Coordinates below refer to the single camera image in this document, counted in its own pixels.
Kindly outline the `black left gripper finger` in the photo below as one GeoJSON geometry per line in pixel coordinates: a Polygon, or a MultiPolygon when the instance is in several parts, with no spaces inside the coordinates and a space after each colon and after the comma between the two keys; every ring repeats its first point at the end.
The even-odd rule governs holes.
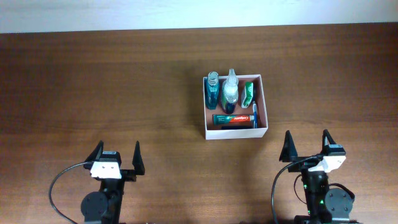
{"type": "Polygon", "coordinates": [[[141,156],[141,148],[139,141],[136,141],[136,145],[134,148],[134,155],[132,158],[132,165],[134,167],[134,172],[136,175],[145,174],[145,166],[141,156]]]}
{"type": "Polygon", "coordinates": [[[99,141],[99,143],[97,144],[97,146],[95,147],[93,152],[86,158],[85,162],[93,162],[93,161],[99,159],[103,152],[103,146],[104,146],[104,142],[99,141]]]}

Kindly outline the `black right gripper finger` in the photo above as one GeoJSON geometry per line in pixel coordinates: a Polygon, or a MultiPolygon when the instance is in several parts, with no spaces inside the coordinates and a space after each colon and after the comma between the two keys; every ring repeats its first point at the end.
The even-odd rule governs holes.
{"type": "Polygon", "coordinates": [[[289,130],[285,132],[284,144],[280,153],[279,160],[282,162],[294,162],[298,158],[294,140],[289,130]]]}
{"type": "Polygon", "coordinates": [[[327,155],[330,149],[330,144],[334,145],[336,142],[331,137],[329,131],[327,129],[323,130],[322,135],[322,154],[327,155]]]}

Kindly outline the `blue white toothbrush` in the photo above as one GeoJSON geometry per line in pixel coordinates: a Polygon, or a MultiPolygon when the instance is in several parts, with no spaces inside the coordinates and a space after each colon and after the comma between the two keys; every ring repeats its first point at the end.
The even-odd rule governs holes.
{"type": "Polygon", "coordinates": [[[258,127],[258,122],[257,122],[257,104],[255,101],[252,101],[252,110],[253,110],[253,128],[256,129],[258,127]]]}

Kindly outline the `green Dettol soap box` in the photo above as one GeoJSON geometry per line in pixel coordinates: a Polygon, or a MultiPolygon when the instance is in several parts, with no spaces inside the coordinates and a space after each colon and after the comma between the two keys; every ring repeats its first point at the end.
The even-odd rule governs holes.
{"type": "Polygon", "coordinates": [[[254,97],[254,84],[253,82],[246,82],[241,94],[241,107],[248,108],[254,97]]]}

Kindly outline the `green Colgate toothpaste tube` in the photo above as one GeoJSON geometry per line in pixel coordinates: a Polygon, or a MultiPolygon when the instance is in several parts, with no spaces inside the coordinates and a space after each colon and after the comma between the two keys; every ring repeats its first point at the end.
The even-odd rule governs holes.
{"type": "Polygon", "coordinates": [[[213,115],[213,123],[214,125],[219,124],[229,124],[229,123],[242,123],[253,121],[254,115],[245,115],[245,114],[214,114],[213,115]]]}

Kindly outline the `purple foaming soap pump bottle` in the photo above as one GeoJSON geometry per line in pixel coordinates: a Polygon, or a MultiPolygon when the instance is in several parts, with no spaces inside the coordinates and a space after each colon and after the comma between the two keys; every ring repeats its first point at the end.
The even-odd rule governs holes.
{"type": "Polygon", "coordinates": [[[221,92],[221,107],[226,114],[234,113],[239,98],[238,83],[234,69],[230,68],[221,92]]]}

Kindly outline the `teal Listerine mouthwash bottle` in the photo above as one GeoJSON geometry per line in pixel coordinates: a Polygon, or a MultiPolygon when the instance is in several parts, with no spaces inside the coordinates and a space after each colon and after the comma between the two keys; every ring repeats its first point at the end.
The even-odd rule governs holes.
{"type": "Polygon", "coordinates": [[[206,79],[206,106],[209,110],[215,110],[218,104],[220,83],[217,72],[210,72],[206,79]]]}

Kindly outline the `blue disposable razor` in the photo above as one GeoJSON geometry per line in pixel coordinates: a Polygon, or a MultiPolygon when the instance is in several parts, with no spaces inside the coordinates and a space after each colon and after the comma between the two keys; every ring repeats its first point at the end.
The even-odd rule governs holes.
{"type": "Polygon", "coordinates": [[[239,130],[239,129],[252,129],[252,126],[243,126],[243,125],[239,125],[239,126],[222,126],[221,130],[239,130]]]}

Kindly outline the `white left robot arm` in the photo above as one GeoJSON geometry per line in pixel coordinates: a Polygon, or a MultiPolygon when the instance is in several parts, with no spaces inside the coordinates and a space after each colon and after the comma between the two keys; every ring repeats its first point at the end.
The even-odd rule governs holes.
{"type": "Polygon", "coordinates": [[[100,188],[84,197],[81,213],[85,223],[119,223],[126,182],[135,182],[138,175],[145,174],[140,143],[136,142],[132,158],[133,169],[121,168],[121,155],[117,151],[105,151],[100,141],[86,158],[83,167],[89,170],[100,188]]]}

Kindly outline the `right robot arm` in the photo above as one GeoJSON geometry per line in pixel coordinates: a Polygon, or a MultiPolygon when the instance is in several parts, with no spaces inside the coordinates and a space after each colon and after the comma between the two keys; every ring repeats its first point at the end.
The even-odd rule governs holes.
{"type": "Polygon", "coordinates": [[[288,164],[277,176],[287,170],[298,172],[302,180],[308,214],[295,216],[294,223],[351,223],[349,214],[355,194],[344,185],[328,181],[328,173],[340,168],[346,160],[346,151],[326,129],[322,141],[320,153],[300,157],[290,131],[286,131],[279,160],[288,164]]]}

